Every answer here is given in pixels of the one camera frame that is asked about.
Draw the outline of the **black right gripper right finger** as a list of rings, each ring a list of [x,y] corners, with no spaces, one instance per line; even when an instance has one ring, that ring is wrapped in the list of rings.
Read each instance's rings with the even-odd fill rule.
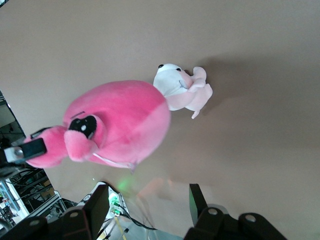
[[[265,217],[247,212],[238,219],[218,207],[209,207],[198,184],[189,185],[189,209],[193,222],[185,240],[285,240]]]

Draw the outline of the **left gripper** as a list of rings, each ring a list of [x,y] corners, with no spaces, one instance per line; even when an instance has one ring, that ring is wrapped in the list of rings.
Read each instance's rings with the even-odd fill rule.
[[[30,138],[37,138],[50,127],[44,127],[30,135]],[[11,177],[18,173],[25,162],[44,155],[47,152],[46,145],[42,138],[32,139],[27,143],[12,146],[0,150],[0,176]]]

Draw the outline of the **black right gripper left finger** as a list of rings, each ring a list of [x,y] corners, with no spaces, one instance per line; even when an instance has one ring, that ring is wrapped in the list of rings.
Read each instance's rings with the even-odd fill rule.
[[[109,186],[99,185],[84,205],[69,208],[60,218],[28,217],[2,240],[96,240],[109,212]]]

